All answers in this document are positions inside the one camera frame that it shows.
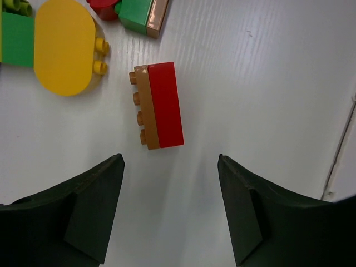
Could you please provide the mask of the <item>red rectangular lego brick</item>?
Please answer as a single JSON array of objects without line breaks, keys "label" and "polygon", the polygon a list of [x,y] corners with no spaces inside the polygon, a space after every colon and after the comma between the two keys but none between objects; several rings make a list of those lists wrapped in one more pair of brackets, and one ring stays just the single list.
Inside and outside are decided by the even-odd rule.
[{"label": "red rectangular lego brick", "polygon": [[156,127],[161,148],[184,144],[179,95],[173,62],[148,65]]}]

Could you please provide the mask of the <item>red sloped lego brick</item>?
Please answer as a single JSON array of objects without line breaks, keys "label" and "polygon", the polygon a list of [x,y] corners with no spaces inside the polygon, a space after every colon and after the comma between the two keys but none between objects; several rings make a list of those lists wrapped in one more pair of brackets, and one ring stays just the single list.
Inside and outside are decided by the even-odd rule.
[{"label": "red sloped lego brick", "polygon": [[121,0],[87,0],[86,2],[103,21],[114,21],[118,19],[115,5]]}]

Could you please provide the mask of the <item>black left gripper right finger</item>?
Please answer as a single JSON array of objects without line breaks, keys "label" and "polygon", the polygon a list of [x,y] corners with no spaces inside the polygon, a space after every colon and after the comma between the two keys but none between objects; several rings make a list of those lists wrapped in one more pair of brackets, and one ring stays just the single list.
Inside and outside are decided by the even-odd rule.
[{"label": "black left gripper right finger", "polygon": [[237,266],[355,265],[355,197],[297,194],[225,155],[217,167]]}]

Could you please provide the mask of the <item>tan lego plate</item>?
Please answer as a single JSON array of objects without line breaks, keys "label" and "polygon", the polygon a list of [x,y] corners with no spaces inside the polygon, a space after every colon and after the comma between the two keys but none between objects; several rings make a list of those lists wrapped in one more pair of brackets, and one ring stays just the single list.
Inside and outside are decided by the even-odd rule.
[{"label": "tan lego plate", "polygon": [[134,67],[134,71],[129,73],[129,78],[130,83],[137,87],[137,92],[133,94],[133,102],[140,108],[136,117],[138,125],[141,126],[141,143],[149,150],[159,149],[148,67],[146,65]]}]

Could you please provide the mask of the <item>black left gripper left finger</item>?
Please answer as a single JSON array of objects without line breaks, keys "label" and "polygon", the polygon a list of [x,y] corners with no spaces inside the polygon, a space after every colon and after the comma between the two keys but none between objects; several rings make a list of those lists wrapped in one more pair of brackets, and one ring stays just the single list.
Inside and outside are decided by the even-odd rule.
[{"label": "black left gripper left finger", "polygon": [[124,168],[122,155],[115,154],[56,186],[1,205],[1,265],[102,265]]}]

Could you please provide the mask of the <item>brown lego plate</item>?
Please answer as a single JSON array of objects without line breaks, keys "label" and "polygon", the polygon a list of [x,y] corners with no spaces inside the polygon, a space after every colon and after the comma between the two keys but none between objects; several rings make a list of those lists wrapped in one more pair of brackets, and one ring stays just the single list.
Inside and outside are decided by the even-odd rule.
[{"label": "brown lego plate", "polygon": [[147,36],[158,39],[162,30],[169,0],[153,0],[146,23]]}]

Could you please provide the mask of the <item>dark green lego brick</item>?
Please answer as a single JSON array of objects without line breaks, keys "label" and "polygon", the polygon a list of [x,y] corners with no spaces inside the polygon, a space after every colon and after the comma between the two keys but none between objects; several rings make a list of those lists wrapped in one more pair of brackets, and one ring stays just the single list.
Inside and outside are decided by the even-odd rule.
[{"label": "dark green lego brick", "polygon": [[125,29],[146,35],[146,23],[151,11],[152,0],[121,0],[114,11]]}]

